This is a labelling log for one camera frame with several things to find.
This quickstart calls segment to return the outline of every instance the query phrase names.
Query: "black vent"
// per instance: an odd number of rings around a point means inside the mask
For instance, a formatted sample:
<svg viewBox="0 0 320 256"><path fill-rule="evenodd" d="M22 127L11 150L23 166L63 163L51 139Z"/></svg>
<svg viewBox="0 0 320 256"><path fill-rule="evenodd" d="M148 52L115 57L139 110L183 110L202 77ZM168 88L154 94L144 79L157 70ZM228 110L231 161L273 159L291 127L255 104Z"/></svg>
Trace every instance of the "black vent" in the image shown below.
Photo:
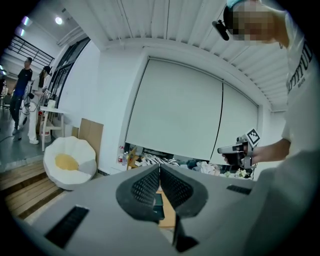
<svg viewBox="0 0 320 256"><path fill-rule="evenodd" d="M193 188L189 184L165 169L161 169L160 180L163 187L170 188L165 191L165 195L174 209L182 205L193 194Z"/></svg>
<svg viewBox="0 0 320 256"><path fill-rule="evenodd" d="M88 212L87 208L73 207L45 237L60 248L64 248Z"/></svg>
<svg viewBox="0 0 320 256"><path fill-rule="evenodd" d="M119 206L136 220L159 223L160 217L153 211L159 188L159 165L148 165L130 172L138 174L123 181L116 189Z"/></svg>
<svg viewBox="0 0 320 256"><path fill-rule="evenodd" d="M236 186L236 185L229 185L226 189L234 191L234 192L238 192L238 193L241 193L241 194L245 194L245 195L249 195L250 192L251 192L250 188Z"/></svg>
<svg viewBox="0 0 320 256"><path fill-rule="evenodd" d="M136 181L132 188L131 193L134 198L141 204L153 208L155 193L159 188L159 170L155 169L142 179Z"/></svg>

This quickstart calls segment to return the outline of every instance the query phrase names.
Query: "white shirt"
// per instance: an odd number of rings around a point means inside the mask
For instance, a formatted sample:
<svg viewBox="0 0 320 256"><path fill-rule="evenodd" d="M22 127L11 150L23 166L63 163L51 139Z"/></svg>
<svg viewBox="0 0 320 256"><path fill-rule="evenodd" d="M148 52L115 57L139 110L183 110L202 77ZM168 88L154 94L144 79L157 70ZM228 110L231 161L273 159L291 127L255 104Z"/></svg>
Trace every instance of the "white shirt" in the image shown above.
<svg viewBox="0 0 320 256"><path fill-rule="evenodd" d="M292 156L320 148L320 68L304 34L289 14L285 24L289 37L289 73L288 110L282 137L291 142L289 156Z"/></svg>
<svg viewBox="0 0 320 256"><path fill-rule="evenodd" d="M33 83L31 84L31 92L33 93L34 97L31 99L37 107L39 107L39 101L42 97L35 95L35 92L42 92L42 88L39 87L40 77L37 75Z"/></svg>

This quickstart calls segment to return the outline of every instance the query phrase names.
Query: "cardboard panel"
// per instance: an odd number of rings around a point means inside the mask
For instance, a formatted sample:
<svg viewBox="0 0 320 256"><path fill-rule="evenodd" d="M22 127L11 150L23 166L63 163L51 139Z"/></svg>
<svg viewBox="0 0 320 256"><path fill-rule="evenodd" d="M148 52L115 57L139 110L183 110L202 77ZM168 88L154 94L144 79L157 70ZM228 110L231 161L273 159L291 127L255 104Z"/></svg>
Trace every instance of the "cardboard panel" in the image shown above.
<svg viewBox="0 0 320 256"><path fill-rule="evenodd" d="M74 127L74 126L72 127L71 136L78 138L78 136L79 136L79 128L78 127Z"/></svg>
<svg viewBox="0 0 320 256"><path fill-rule="evenodd" d="M98 122L82 118L78 138L86 140L94 149L96 164L99 164L100 145L104 125Z"/></svg>

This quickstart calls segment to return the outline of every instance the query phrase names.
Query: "black shirt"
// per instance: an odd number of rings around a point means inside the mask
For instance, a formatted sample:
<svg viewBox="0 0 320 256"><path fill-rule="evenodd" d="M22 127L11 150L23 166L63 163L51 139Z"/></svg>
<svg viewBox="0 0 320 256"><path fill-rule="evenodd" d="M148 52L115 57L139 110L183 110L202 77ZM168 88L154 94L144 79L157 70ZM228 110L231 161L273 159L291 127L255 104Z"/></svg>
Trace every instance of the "black shirt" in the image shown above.
<svg viewBox="0 0 320 256"><path fill-rule="evenodd" d="M25 94L25 90L29 81L32 78L32 70L30 69L22 69L18 75L18 81L16 83L14 95L23 96Z"/></svg>

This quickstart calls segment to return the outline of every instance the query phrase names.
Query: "person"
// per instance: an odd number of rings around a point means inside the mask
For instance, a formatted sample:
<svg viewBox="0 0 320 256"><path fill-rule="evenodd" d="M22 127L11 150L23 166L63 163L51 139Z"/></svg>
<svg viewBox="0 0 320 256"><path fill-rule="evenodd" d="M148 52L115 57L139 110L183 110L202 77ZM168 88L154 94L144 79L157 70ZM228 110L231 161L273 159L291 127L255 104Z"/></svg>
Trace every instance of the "person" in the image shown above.
<svg viewBox="0 0 320 256"><path fill-rule="evenodd" d="M30 68L32 62L32 58L26 58L24 62L24 68L20 71L18 75L18 80L15 82L13 86L14 93L11 97L10 101L10 113L14 120L14 130L12 132L13 135L17 134L18 124L19 124L19 111L21 107L21 103L23 100L23 96L25 94L26 87L28 82L31 81L32 78L32 69Z"/></svg>
<svg viewBox="0 0 320 256"><path fill-rule="evenodd" d="M290 14L259 0L227 0L224 26L236 40L278 42L287 50L287 111L282 139L256 147L252 164L284 160L320 147L320 69L304 34Z"/></svg>
<svg viewBox="0 0 320 256"><path fill-rule="evenodd" d="M29 131L28 131L28 137L30 144L39 144L39 141L37 140L36 135L36 126L38 121L38 112L40 108L40 101L44 97L45 93L43 92L43 87L45 83L45 79L48 74L50 74L51 68L49 66L43 67L43 70L41 73L35 78L35 80L31 84L31 90L30 93L32 94L30 97L30 94L28 94L29 99L29 111L26 109L26 101L24 102L24 106L21 111L21 116L19 119L19 128L23 128L24 124L26 123L26 118L29 115Z"/></svg>
<svg viewBox="0 0 320 256"><path fill-rule="evenodd" d="M2 91L3 89L6 87L6 79L4 77L2 77L0 79L0 94L2 95Z"/></svg>

